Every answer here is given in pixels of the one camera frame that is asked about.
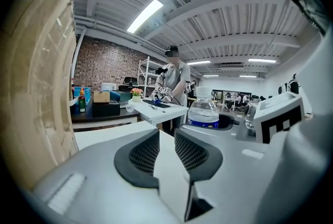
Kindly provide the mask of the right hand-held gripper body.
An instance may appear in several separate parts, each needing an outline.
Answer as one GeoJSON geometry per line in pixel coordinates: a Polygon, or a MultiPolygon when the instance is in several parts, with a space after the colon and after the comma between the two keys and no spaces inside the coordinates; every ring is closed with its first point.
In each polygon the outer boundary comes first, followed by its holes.
{"type": "Polygon", "coordinates": [[[304,117],[302,97],[289,91],[257,104],[249,103],[236,139],[269,144],[276,133],[288,131],[304,117]]]}

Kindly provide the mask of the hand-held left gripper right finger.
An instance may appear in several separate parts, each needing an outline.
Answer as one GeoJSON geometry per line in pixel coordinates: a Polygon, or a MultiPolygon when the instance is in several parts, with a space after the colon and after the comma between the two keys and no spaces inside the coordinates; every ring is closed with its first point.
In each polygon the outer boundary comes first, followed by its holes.
{"type": "Polygon", "coordinates": [[[269,144],[187,133],[175,152],[188,172],[188,224],[318,224],[329,216],[329,116],[269,144]]]}

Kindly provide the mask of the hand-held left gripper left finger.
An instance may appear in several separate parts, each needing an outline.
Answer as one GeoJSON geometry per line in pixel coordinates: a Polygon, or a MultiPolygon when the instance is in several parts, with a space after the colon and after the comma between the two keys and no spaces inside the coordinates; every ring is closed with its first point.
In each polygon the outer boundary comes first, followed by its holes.
{"type": "Polygon", "coordinates": [[[73,224],[183,224],[154,176],[160,131],[88,146],[49,172],[33,194],[73,224]]]}

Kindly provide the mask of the clear plastic water bottle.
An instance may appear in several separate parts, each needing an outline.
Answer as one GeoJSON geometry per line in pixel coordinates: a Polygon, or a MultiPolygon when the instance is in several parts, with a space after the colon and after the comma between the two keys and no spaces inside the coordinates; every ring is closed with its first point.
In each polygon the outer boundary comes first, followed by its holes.
{"type": "Polygon", "coordinates": [[[206,86],[196,88],[197,99],[188,111],[188,124],[199,127],[219,127],[219,113],[212,100],[212,89],[206,86]]]}

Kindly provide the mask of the teal box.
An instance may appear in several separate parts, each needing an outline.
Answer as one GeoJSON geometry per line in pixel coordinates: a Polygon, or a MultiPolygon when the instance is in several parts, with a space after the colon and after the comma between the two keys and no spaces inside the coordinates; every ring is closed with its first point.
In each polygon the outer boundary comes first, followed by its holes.
{"type": "Polygon", "coordinates": [[[111,90],[110,91],[110,99],[117,102],[126,102],[131,99],[131,93],[119,91],[119,90],[111,90]]]}

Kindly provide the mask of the wooden tissue box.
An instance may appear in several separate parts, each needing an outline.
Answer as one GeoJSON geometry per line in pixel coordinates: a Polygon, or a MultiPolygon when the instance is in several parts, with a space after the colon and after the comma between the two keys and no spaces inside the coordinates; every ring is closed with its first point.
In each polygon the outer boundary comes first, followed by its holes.
{"type": "Polygon", "coordinates": [[[110,91],[94,91],[93,103],[109,103],[110,91]]]}

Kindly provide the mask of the white desk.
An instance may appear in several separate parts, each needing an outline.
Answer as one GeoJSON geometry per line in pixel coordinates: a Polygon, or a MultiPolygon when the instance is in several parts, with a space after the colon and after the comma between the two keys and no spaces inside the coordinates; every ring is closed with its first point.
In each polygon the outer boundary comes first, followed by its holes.
{"type": "Polygon", "coordinates": [[[159,108],[156,110],[152,108],[151,104],[145,102],[133,102],[129,101],[134,109],[140,113],[141,118],[150,123],[153,126],[157,126],[160,123],[163,123],[168,120],[172,120],[174,118],[180,117],[181,124],[184,124],[186,121],[186,116],[188,112],[187,107],[177,106],[175,104],[169,104],[168,108],[159,108]]]}

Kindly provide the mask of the black keyboard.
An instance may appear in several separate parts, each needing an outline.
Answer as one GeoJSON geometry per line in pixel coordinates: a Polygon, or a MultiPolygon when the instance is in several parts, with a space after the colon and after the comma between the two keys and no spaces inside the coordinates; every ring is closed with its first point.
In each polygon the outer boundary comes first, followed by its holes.
{"type": "Polygon", "coordinates": [[[160,103],[160,102],[154,102],[153,100],[148,100],[148,99],[143,99],[143,102],[147,103],[147,104],[150,104],[150,105],[153,105],[155,107],[158,107],[158,108],[169,108],[170,105],[168,104],[163,104],[163,103],[160,103]]]}

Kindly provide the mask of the dark desk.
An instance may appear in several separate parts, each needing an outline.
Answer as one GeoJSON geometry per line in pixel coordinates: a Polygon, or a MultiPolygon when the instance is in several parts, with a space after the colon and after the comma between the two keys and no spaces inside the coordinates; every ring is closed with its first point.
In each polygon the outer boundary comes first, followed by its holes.
{"type": "Polygon", "coordinates": [[[117,121],[125,120],[127,118],[138,118],[140,113],[136,110],[128,112],[125,108],[119,108],[115,110],[115,106],[112,106],[111,111],[107,112],[102,110],[101,113],[98,113],[94,109],[93,103],[89,103],[86,107],[85,112],[80,112],[78,106],[74,107],[74,110],[71,112],[71,120],[73,124],[87,124],[87,123],[97,123],[97,122],[107,122],[107,121],[117,121]]]}

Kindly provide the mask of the potted orange flowers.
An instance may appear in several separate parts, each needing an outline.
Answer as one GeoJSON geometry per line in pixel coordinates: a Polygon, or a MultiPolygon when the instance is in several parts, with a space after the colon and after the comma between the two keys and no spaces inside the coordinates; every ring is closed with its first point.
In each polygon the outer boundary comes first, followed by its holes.
{"type": "Polygon", "coordinates": [[[142,101],[142,94],[143,94],[142,89],[132,88],[131,89],[132,101],[133,102],[141,102],[142,101]]]}

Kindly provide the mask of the black case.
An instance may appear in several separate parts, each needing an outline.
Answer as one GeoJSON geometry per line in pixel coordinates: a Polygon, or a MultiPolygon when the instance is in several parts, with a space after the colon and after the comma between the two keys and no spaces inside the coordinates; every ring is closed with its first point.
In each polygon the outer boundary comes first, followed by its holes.
{"type": "Polygon", "coordinates": [[[92,104],[92,117],[109,117],[120,114],[120,104],[116,101],[92,104]]]}

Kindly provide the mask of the white shelving unit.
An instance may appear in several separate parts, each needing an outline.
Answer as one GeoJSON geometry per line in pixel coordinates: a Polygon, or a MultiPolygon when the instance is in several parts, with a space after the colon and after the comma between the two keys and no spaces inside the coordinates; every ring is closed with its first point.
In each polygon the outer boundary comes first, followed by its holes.
{"type": "Polygon", "coordinates": [[[155,88],[155,82],[158,77],[156,71],[164,67],[161,62],[156,62],[150,56],[140,60],[137,71],[137,82],[139,88],[143,91],[143,97],[149,97],[155,88]]]}

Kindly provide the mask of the orange cap sauce bottle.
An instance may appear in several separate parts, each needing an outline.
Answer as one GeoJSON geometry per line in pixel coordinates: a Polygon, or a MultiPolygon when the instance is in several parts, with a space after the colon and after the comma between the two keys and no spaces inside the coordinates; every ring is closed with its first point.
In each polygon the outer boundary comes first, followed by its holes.
{"type": "Polygon", "coordinates": [[[80,95],[79,95],[79,98],[78,98],[78,103],[79,103],[80,113],[85,112],[85,110],[86,110],[86,102],[85,102],[85,91],[84,91],[83,87],[80,90],[80,95]]]}

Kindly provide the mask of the black office chair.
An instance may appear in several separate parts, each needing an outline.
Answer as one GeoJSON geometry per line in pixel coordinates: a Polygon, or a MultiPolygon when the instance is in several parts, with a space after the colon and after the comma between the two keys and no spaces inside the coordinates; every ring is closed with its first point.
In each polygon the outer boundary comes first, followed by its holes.
{"type": "Polygon", "coordinates": [[[138,88],[138,81],[135,77],[127,76],[123,80],[123,84],[119,85],[118,91],[130,93],[133,88],[138,88]]]}

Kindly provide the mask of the blue plastic bin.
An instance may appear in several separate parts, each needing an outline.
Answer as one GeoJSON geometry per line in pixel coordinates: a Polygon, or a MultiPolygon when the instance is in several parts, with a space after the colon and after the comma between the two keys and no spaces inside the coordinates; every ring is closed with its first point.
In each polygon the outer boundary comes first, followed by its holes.
{"type": "MultiPolygon", "coordinates": [[[[73,97],[77,98],[80,96],[82,87],[74,87],[73,97]]],[[[88,103],[91,99],[91,88],[90,87],[83,87],[84,96],[85,96],[85,105],[88,106],[88,103]]]]}

